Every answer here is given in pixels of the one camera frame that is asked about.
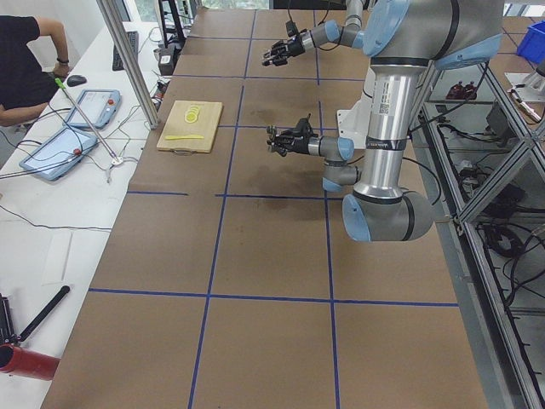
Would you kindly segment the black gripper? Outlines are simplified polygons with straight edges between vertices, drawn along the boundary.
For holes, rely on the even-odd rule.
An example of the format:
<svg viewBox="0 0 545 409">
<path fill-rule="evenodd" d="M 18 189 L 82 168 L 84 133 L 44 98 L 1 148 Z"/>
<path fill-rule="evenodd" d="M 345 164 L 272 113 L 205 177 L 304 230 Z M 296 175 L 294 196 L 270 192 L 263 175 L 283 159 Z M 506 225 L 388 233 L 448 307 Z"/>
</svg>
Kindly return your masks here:
<svg viewBox="0 0 545 409">
<path fill-rule="evenodd" d="M 285 157 L 288 153 L 309 154 L 308 144 L 310 137 L 303 134 L 292 134 L 290 131 L 277 131 L 277 136 L 274 143 L 287 143 L 283 145 L 270 145 L 268 150 L 271 153 L 277 153 L 281 157 Z"/>
<path fill-rule="evenodd" d="M 306 52 L 305 40 L 306 34 L 299 34 L 288 42 L 284 40 L 277 41 L 270 49 L 263 54 L 261 64 L 263 66 L 285 66 L 290 57 L 296 57 Z"/>
</svg>

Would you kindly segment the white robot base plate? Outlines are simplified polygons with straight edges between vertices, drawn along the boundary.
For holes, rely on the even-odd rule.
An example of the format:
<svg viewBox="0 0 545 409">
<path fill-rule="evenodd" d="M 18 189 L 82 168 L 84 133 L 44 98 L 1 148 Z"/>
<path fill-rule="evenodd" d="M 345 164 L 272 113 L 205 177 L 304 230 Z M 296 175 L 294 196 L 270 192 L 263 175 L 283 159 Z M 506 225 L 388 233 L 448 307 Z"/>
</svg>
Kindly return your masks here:
<svg viewBox="0 0 545 409">
<path fill-rule="evenodd" d="M 351 109 L 336 113 L 339 136 L 353 141 L 355 149 L 365 149 L 376 75 L 368 66 L 360 99 Z"/>
</svg>

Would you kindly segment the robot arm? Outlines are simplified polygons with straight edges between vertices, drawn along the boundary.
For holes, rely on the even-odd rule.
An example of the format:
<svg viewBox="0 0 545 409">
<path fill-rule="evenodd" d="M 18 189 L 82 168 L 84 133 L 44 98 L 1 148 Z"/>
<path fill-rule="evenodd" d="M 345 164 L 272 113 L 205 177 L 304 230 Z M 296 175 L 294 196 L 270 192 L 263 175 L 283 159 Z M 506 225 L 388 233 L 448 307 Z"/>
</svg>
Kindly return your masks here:
<svg viewBox="0 0 545 409">
<path fill-rule="evenodd" d="M 314 28 L 299 30 L 290 12 L 285 23 L 287 40 L 277 41 L 262 57 L 263 66 L 284 66 L 290 57 L 302 55 L 313 49 L 331 51 L 338 46 L 361 49 L 364 42 L 362 29 L 363 12 L 374 4 L 374 1 L 345 1 L 347 12 L 345 24 L 334 20 L 322 19 Z"/>
<path fill-rule="evenodd" d="M 350 140 L 316 135 L 306 118 L 293 129 L 267 131 L 276 153 L 324 159 L 325 190 L 352 186 L 342 201 L 352 239 L 407 241 L 429 230 L 430 203 L 399 185 L 418 79 L 429 65 L 450 70 L 492 58 L 501 45 L 502 15 L 500 1 L 350 1 L 343 24 L 328 20 L 299 30 L 288 22 L 288 39 L 263 55 L 264 66 L 282 66 L 290 57 L 333 43 L 370 58 L 375 84 L 361 168 L 349 164 Z"/>
</svg>

